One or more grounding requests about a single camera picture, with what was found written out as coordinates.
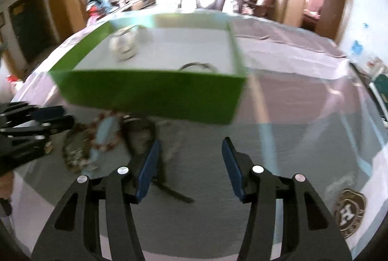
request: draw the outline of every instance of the robotic hand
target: robotic hand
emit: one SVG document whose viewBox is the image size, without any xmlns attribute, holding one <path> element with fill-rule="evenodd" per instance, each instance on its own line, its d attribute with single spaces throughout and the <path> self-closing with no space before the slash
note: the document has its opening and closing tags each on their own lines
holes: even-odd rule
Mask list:
<svg viewBox="0 0 388 261">
<path fill-rule="evenodd" d="M 37 125 L 19 126 L 29 121 Z M 10 216 L 6 200 L 17 167 L 48 154 L 50 135 L 71 129 L 74 118 L 61 106 L 38 108 L 27 102 L 0 104 L 0 215 Z"/>
<path fill-rule="evenodd" d="M 131 205 L 146 196 L 160 154 L 158 140 L 108 176 L 79 176 L 59 201 L 32 252 L 32 261 L 107 261 L 102 257 L 98 201 L 105 200 L 113 261 L 144 261 Z M 269 261 L 275 229 L 276 199 L 283 200 L 283 240 L 277 261 L 351 261 L 352 256 L 325 204 L 302 174 L 273 175 L 237 152 L 229 138 L 222 156 L 235 195 L 251 203 L 238 261 Z"/>
</svg>

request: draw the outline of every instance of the floor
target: floor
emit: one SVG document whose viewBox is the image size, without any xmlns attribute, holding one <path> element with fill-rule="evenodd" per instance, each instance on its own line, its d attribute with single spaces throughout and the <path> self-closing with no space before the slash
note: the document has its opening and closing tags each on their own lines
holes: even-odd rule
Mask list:
<svg viewBox="0 0 388 261">
<path fill-rule="evenodd" d="M 49 57 L 49 55 L 54 51 L 58 45 L 53 45 L 41 52 L 31 63 L 27 64 L 23 72 L 23 80 L 25 81 L 28 76 L 40 65 L 42 62 Z"/>
</svg>

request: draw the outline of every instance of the green box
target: green box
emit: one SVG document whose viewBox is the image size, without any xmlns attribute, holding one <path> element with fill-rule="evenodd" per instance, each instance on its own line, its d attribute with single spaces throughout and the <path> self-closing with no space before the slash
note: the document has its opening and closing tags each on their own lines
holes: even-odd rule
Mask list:
<svg viewBox="0 0 388 261">
<path fill-rule="evenodd" d="M 246 79 L 241 53 L 223 13 L 125 13 L 104 23 L 49 71 L 61 95 L 70 103 L 137 112 L 204 123 L 232 121 Z M 74 70 L 77 64 L 115 31 L 138 24 L 143 28 L 224 30 L 232 47 L 232 74 L 178 70 Z"/>
</svg>

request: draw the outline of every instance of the metal screw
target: metal screw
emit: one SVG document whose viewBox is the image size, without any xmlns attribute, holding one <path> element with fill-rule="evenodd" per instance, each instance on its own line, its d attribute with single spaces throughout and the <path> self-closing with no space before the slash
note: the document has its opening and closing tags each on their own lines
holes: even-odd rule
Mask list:
<svg viewBox="0 0 388 261">
<path fill-rule="evenodd" d="M 117 169 L 117 172 L 119 174 L 126 174 L 128 173 L 129 169 L 127 167 L 120 167 L 119 169 Z"/>
<path fill-rule="evenodd" d="M 77 178 L 77 182 L 78 182 L 78 183 L 84 183 L 84 182 L 86 182 L 86 181 L 88 181 L 88 177 L 87 177 L 87 176 L 82 175 L 82 176 L 79 176 L 79 177 Z"/>
<path fill-rule="evenodd" d="M 295 180 L 298 182 L 304 182 L 306 180 L 306 177 L 301 173 L 298 173 L 297 175 L 295 175 Z"/>
<path fill-rule="evenodd" d="M 252 171 L 254 173 L 263 173 L 264 172 L 264 168 L 262 166 L 256 165 L 256 166 L 252 167 Z"/>
</svg>

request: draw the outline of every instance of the blue sticker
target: blue sticker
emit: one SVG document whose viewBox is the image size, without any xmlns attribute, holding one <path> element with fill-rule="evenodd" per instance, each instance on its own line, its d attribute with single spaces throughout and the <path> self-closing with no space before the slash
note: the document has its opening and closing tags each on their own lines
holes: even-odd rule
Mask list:
<svg viewBox="0 0 388 261">
<path fill-rule="evenodd" d="M 361 55 L 362 51 L 364 50 L 364 47 L 360 42 L 355 40 L 352 45 L 352 54 L 353 55 Z"/>
</svg>

